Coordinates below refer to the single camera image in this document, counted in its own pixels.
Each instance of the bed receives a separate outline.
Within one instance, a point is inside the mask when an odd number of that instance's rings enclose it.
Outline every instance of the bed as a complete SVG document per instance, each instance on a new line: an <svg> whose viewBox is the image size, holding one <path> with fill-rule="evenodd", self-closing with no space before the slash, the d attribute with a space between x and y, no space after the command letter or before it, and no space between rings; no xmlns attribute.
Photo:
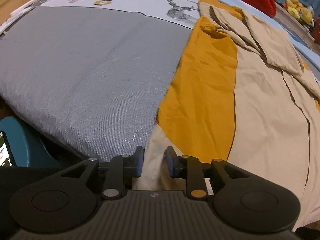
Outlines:
<svg viewBox="0 0 320 240"><path fill-rule="evenodd" d="M199 0L29 1L0 0L0 95L6 105L80 158L109 161L148 144L200 18ZM219 1L285 30L240 0ZM320 80L320 57L288 37ZM320 219L314 209L297 227Z"/></svg>

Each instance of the mustard yellow fabric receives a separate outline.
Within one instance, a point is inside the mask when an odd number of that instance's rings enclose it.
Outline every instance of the mustard yellow fabric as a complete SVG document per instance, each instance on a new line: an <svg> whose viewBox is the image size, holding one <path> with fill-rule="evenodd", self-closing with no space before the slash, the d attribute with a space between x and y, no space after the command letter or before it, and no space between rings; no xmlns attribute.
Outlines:
<svg viewBox="0 0 320 240"><path fill-rule="evenodd" d="M319 100L315 98L315 103L316 103L316 107L320 113L320 103L319 103Z"/></svg>
<svg viewBox="0 0 320 240"><path fill-rule="evenodd" d="M206 17L197 21L157 123L185 155L226 160L235 133L237 47Z"/></svg>
<svg viewBox="0 0 320 240"><path fill-rule="evenodd" d="M302 63L303 63L303 67L306 69L306 70L310 70L308 64L302 59Z"/></svg>

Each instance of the circular pad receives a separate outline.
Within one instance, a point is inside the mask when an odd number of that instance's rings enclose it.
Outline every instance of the circular pad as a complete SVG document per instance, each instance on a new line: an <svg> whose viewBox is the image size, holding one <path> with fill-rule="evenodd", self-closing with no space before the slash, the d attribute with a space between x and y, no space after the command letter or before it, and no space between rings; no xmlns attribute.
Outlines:
<svg viewBox="0 0 320 240"><path fill-rule="evenodd" d="M52 212L68 205L69 196L59 190L45 190L36 194L31 202L38 210Z"/></svg>
<svg viewBox="0 0 320 240"><path fill-rule="evenodd" d="M245 193L241 197L241 203L249 210L266 212L277 207L278 199L269 192L257 190Z"/></svg>
<svg viewBox="0 0 320 240"><path fill-rule="evenodd" d="M28 231L56 233L85 222L96 208L95 195L78 179L55 177L18 190L11 198L12 218Z"/></svg>

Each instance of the sketch drawing print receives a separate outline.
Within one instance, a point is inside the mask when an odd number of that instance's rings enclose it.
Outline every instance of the sketch drawing print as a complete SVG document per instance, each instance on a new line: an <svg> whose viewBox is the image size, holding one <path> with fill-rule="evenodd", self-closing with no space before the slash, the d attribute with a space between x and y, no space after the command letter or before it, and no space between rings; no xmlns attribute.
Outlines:
<svg viewBox="0 0 320 240"><path fill-rule="evenodd" d="M174 0L166 0L169 2L169 4L172 6L172 8L167 12L167 16L169 16L172 19L176 19L179 21L182 21L186 24L192 24L194 25L197 22L197 19L192 17L191 15L186 14L184 11L198 11L197 8L194 8L193 5L190 6L178 6Z"/></svg>

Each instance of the beige fabric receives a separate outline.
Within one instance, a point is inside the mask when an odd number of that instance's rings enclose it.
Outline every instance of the beige fabric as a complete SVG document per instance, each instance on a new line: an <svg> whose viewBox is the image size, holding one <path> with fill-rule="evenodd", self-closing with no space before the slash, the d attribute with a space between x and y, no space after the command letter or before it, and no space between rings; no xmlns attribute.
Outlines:
<svg viewBox="0 0 320 240"><path fill-rule="evenodd" d="M298 228L320 220L320 113L314 107L314 98L301 83L287 73L284 73L284 80L292 92L293 100L301 108L309 123L309 173L300 200L301 213L295 225L295 228Z"/></svg>
<svg viewBox="0 0 320 240"><path fill-rule="evenodd" d="M147 141L141 177L135 179L132 188L137 190L184 189L184 179L171 179L168 167L163 162L164 151L173 146L178 156L183 155L170 142L161 127L156 123Z"/></svg>
<svg viewBox="0 0 320 240"><path fill-rule="evenodd" d="M320 88L284 31L243 11L246 22L201 3L200 12L238 47L236 132L228 162L291 190L301 202L295 225L320 219ZM176 189L163 152L172 143L156 125L137 189Z"/></svg>

